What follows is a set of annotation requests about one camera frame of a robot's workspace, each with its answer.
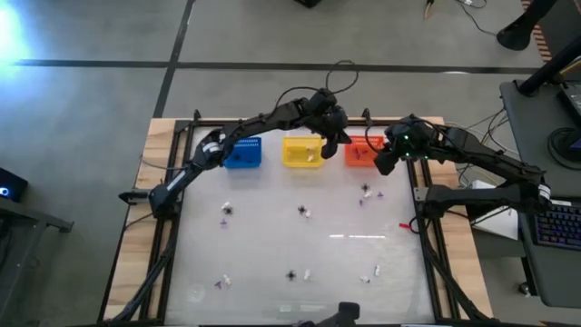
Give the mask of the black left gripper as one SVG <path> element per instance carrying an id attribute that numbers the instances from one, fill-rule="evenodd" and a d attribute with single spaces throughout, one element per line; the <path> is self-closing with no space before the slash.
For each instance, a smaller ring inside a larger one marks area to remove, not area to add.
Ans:
<path id="1" fill-rule="evenodd" d="M 323 159 L 330 159 L 337 152 L 339 144 L 352 143 L 345 132 L 348 124 L 348 116 L 341 106 L 333 106 L 324 115 L 316 118 L 316 133 L 327 138 L 320 152 Z"/>

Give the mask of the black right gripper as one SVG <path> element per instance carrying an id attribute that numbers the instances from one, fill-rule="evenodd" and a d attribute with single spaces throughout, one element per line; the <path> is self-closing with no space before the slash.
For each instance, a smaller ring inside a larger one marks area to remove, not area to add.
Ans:
<path id="1" fill-rule="evenodd" d="M 382 150 L 374 160 L 379 173 L 381 175 L 389 175 L 393 172 L 400 160 L 408 160 L 410 158 L 410 145 L 408 132 L 385 132 L 387 142 Z"/>

